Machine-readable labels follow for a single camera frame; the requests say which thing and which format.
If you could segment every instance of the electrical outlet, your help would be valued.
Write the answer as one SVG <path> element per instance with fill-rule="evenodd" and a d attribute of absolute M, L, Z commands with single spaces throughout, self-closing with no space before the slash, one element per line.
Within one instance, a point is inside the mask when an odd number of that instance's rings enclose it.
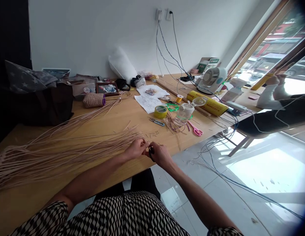
<path fill-rule="evenodd" d="M 167 21 L 172 21 L 172 15 L 169 13 L 171 10 L 168 8 L 167 9 L 167 16 L 166 16 L 166 20 Z"/>
<path fill-rule="evenodd" d="M 162 20 L 162 9 L 157 8 L 156 10 L 156 21 L 161 21 Z"/>

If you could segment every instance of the sleeve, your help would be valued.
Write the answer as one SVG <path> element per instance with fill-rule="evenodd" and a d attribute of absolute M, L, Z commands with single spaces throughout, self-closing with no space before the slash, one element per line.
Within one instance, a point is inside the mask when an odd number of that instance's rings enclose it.
<path fill-rule="evenodd" d="M 16 228 L 10 236 L 52 235 L 67 220 L 67 204 L 54 202 Z"/>
<path fill-rule="evenodd" d="M 273 96 L 275 100 L 288 99 L 291 97 L 291 95 L 285 91 L 285 83 L 276 86 Z"/>
<path fill-rule="evenodd" d="M 228 228 L 210 227 L 207 236 L 243 236 L 243 234 L 237 231 L 233 227 L 228 227 Z"/>
<path fill-rule="evenodd" d="M 277 85 L 268 85 L 257 101 L 256 106 L 261 109 L 284 110 L 279 101 L 273 99 L 273 92 Z"/>

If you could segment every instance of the desk fan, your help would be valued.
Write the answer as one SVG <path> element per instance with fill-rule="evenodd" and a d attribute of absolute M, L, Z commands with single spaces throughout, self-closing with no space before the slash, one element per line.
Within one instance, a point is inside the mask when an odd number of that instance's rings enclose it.
<path fill-rule="evenodd" d="M 227 74 L 227 70 L 222 67 L 208 69 L 205 72 L 203 79 L 196 86 L 197 90 L 205 94 L 217 92 L 217 90 L 220 89 L 220 85 L 226 80 Z"/>

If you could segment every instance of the black pants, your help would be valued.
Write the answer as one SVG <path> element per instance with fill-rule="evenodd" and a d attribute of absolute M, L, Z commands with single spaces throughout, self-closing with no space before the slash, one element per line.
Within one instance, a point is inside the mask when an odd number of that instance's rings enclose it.
<path fill-rule="evenodd" d="M 95 197 L 95 201 L 103 197 L 115 197 L 122 195 L 125 192 L 147 191 L 150 192 L 160 200 L 160 193 L 158 192 L 153 178 L 151 169 L 144 170 L 143 172 L 134 175 L 132 177 L 131 190 L 124 191 L 122 182 L 98 193 Z"/>

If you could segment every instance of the white wall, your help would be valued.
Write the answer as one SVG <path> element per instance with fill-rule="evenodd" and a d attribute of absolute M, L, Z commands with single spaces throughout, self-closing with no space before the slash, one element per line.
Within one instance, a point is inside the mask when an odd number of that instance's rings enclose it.
<path fill-rule="evenodd" d="M 113 76 L 108 55 L 121 46 L 136 70 L 160 74 L 156 59 L 156 8 L 170 8 L 186 71 L 201 57 L 222 57 L 260 0 L 29 0 L 34 69 L 71 68 L 72 74 Z M 161 21 L 167 47 L 177 60 L 172 22 Z M 162 38 L 159 46 L 166 59 Z M 162 72 L 168 74 L 159 57 Z M 179 73 L 168 66 L 171 73 Z"/>

